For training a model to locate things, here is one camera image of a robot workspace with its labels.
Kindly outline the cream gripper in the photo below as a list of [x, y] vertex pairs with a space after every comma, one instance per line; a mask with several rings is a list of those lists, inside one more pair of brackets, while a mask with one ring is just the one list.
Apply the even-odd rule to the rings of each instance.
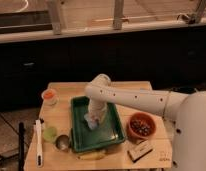
[[88, 106], [88, 119], [91, 122], [102, 123], [106, 114], [106, 105], [90, 104]]

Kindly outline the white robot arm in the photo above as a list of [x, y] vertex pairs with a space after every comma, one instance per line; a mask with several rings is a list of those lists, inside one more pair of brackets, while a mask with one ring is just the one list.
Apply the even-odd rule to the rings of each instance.
[[174, 121], [171, 171], [206, 171], [206, 91], [118, 89], [106, 74], [99, 74], [86, 85], [85, 95], [91, 100], [91, 113], [111, 102]]

